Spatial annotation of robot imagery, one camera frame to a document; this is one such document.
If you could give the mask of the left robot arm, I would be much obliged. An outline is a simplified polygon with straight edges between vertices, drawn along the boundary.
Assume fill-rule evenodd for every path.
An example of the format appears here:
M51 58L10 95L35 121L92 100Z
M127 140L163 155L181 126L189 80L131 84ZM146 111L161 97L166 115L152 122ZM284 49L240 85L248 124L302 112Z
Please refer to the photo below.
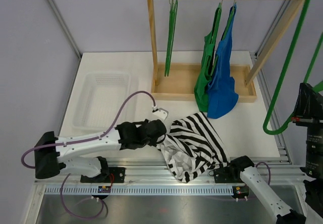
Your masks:
M35 177L49 179L66 173L82 175L91 182L105 182L109 177L107 160L101 156L88 158L87 154L156 146L166 133L161 120L123 122L103 137L90 134L69 139L46 132L34 149Z

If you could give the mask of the green hanger of striped top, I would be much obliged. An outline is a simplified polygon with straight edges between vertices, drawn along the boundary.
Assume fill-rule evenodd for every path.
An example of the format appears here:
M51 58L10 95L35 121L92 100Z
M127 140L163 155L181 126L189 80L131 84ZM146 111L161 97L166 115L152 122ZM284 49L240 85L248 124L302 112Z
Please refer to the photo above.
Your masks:
M311 2L311 0L305 0L305 2L303 4L303 8L301 10L301 14L300 14L296 29L294 31L292 41L290 43L290 46L289 46L289 49L288 49L288 52L287 52L287 55L286 55L286 58L285 58L285 61L284 61L280 76L279 76L279 79L278 79L278 82L277 82L275 90L274 90L274 94L272 96L269 108L267 110L267 113L266 113L266 116L265 116L265 119L264 119L264 122L263 122L263 125L262 125L263 131L268 135L274 136L274 135L278 135L278 134L283 133L287 129L288 124L292 120L293 113L290 114L290 116L286 119L286 121L278 129L276 129L276 130L269 130L268 129L268 124L269 124L270 119L272 117L272 113L274 111L274 107L275 107L275 104L277 102L277 99L278 99L278 96L279 96L279 93L280 93L280 90L281 90L285 75L287 73L289 64L291 62L293 52L294 52L294 49L296 47L296 43L298 41L302 26L303 26L303 23L304 23L306 14L307 14L307 10L308 10L308 7L310 5L310 2ZM314 54L312 56L311 62L309 64L308 68L307 68L305 77L303 79L303 83L307 83L307 81L309 79L309 76L311 75L312 68L313 68L313 66L315 64L315 61L317 59L317 56L318 56L319 50L321 48L321 45L322 45L322 33L321 33L320 38L318 40L318 43L316 45L316 48L315 48ZM313 89L314 89L315 92L322 92L322 81L317 83L313 87Z

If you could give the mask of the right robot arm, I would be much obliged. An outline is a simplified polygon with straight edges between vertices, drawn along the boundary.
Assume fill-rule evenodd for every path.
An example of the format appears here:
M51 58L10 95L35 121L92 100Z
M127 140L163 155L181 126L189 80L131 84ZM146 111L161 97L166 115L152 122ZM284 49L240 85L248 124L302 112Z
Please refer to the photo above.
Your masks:
M307 128L306 163L301 171L312 180L304 180L307 214L286 204L260 176L247 156L230 162L229 176L244 182L261 202L274 223L322 223L322 95L308 83L301 83L291 121Z

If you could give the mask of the striped black white tank top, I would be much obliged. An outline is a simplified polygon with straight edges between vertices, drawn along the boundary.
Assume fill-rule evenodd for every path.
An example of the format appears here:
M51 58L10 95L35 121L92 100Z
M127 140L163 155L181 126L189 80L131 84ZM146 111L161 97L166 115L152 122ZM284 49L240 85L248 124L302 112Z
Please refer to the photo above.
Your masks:
M228 151L207 116L197 112L172 122L156 148L173 176L182 183L195 180L207 170L227 167Z

